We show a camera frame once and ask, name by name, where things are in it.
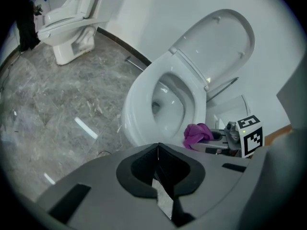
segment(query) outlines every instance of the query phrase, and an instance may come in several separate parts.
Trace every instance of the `marble floor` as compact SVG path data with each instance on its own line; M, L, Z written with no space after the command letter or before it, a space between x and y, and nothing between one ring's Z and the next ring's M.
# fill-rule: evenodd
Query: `marble floor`
M120 114L141 71L124 61L129 52L103 35L96 34L95 44L61 67L52 48L42 44L22 54L5 81L1 161L14 188L34 201L51 185L45 173L56 182L97 156L130 148Z

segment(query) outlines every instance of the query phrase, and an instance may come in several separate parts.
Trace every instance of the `white toilet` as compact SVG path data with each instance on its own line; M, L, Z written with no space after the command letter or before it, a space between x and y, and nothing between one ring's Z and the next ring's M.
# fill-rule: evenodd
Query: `white toilet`
M99 23L109 21L111 3L112 0L67 0L44 16L38 38L53 46L58 65L94 49L94 34Z
M205 123L212 83L243 66L254 45L250 24L236 11L219 10L197 22L131 86L122 128L132 145L183 147L187 125Z

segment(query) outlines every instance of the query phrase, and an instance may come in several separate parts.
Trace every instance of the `black cable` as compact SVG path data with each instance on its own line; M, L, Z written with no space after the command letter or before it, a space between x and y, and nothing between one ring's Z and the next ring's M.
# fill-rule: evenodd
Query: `black cable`
M101 153L103 153L103 152L107 152L108 154L112 154L112 153L109 152L109 151L101 151L101 152L99 152L99 153L97 154L97 158L98 158L98 156L99 156Z

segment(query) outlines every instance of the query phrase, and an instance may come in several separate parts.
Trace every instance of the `wooden surface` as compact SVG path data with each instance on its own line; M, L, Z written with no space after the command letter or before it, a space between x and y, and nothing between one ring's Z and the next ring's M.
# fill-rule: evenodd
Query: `wooden surface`
M269 146L270 144L272 144L272 142L279 136L289 133L292 130L291 125L287 125L271 134L269 134L268 136L266 136L264 139L264 145L265 146Z

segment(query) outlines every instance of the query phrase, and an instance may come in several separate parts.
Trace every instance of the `black object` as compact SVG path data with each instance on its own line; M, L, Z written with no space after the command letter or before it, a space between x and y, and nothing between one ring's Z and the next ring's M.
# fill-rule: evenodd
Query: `black object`
M116 170L118 182L134 196L158 198L157 190L151 187L157 158L158 144L127 157Z
M80 203L83 201L90 187L82 184L75 185L50 211L49 214L62 223L67 223Z
M157 198L151 187L155 178L174 199L193 193L202 183L205 169L198 161L159 143L125 158L116 176L129 193L144 198Z
M33 49L39 44L34 24L34 3L29 1L16 19L17 28L20 36L20 52L26 51L28 48Z

